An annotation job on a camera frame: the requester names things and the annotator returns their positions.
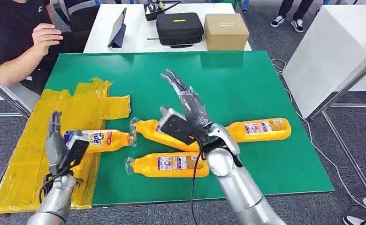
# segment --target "silver robotic arm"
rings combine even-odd
[[[46,156],[50,174],[39,193],[49,190],[37,212],[28,220],[27,225],[65,225],[69,217],[71,194],[76,185],[71,168],[79,165],[89,143],[81,136],[72,137],[72,147],[68,149],[60,134],[61,112],[52,114],[49,134],[46,140]]]
[[[240,224],[285,225],[241,163],[238,144],[224,126],[210,122],[205,106],[197,94],[191,88],[188,89],[173,71],[167,69],[165,74],[161,74],[161,77],[168,80],[178,94],[187,121],[187,124],[184,124],[184,121],[178,122],[177,118],[183,116],[175,110],[163,106],[161,107],[163,118],[160,120],[160,126],[173,129],[161,128],[161,131],[182,142],[188,140],[185,135],[180,135],[185,131],[185,134],[191,134],[195,136],[195,140],[201,142],[199,145],[202,146],[201,151],[208,161],[209,169],[216,176],[226,200]]]

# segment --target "green mat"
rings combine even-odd
[[[333,187],[266,52],[160,52],[139,54],[62,54],[46,84],[68,89],[93,77],[110,80],[110,96],[131,96],[128,119],[107,121],[107,128],[129,131],[133,117],[161,117],[161,105],[183,113],[179,99],[160,77],[172,69],[193,86],[213,122],[287,118],[291,136],[283,141],[240,143],[240,158],[266,195],[330,192]],[[190,178],[128,176],[127,157],[140,158],[176,149],[138,135],[137,147],[101,154],[92,205],[186,201]],[[213,174],[196,179],[195,199],[223,198]]]

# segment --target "black case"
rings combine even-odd
[[[196,13],[161,14],[157,17],[161,45],[190,45],[201,42],[204,28]]]

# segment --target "sneaker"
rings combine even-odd
[[[280,23],[283,23],[284,21],[285,21],[285,18],[279,15],[277,18],[275,18],[270,23],[270,26],[272,26],[272,27],[278,27],[278,25],[280,25]]]
[[[303,24],[303,20],[301,20],[301,19],[298,19],[298,20],[292,20],[292,21],[291,21],[291,24],[292,24],[292,26],[294,26],[294,28],[295,28],[296,32],[298,32],[298,33],[303,33],[303,31],[305,30],[305,29],[303,28],[303,26],[302,26],[302,24]]]
[[[356,217],[346,216],[343,217],[343,222],[346,225],[366,225],[366,221]]]

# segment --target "yellow sticker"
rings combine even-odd
[[[221,27],[233,27],[234,23],[232,22],[223,22],[221,23]]]

